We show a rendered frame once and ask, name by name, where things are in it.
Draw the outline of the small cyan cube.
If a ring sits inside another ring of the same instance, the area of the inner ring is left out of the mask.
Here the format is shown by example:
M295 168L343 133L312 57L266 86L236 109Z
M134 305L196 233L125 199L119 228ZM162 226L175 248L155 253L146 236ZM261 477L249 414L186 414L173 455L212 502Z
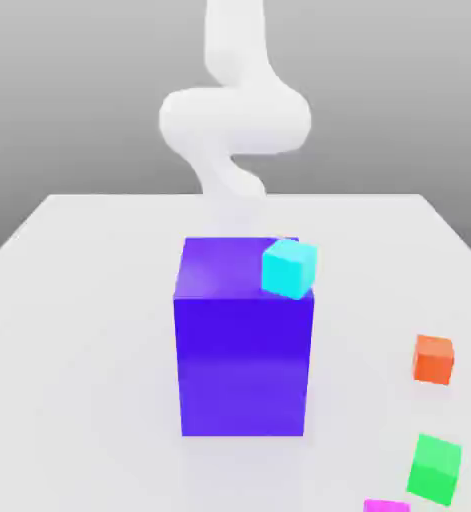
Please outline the small cyan cube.
M314 284L317 260L315 246L294 239L278 239L262 255L261 288L300 300Z

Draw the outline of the small orange cube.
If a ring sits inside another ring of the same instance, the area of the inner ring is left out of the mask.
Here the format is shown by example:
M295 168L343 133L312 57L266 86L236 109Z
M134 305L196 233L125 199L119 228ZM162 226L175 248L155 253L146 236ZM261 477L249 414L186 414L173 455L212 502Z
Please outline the small orange cube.
M448 386L455 353L448 338L418 335L413 356L412 375L416 381Z

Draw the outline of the small magenta cube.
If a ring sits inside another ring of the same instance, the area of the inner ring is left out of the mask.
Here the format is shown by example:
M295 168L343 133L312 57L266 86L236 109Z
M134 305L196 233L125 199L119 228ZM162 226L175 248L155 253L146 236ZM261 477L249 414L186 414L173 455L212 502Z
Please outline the small magenta cube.
M402 501L366 499L363 512L411 512L411 506Z

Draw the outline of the small green cube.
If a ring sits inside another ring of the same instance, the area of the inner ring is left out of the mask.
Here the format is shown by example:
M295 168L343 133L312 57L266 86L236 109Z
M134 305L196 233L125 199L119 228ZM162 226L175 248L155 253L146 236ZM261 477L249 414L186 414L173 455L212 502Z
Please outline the small green cube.
M462 447L420 434L406 491L436 504L450 506L459 479Z

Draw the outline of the large purple box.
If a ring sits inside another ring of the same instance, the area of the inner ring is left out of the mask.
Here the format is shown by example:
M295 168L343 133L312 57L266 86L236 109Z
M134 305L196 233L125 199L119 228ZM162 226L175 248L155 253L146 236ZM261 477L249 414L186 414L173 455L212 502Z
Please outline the large purple box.
M271 238L188 237L173 295L185 436L304 432L315 296L261 287Z

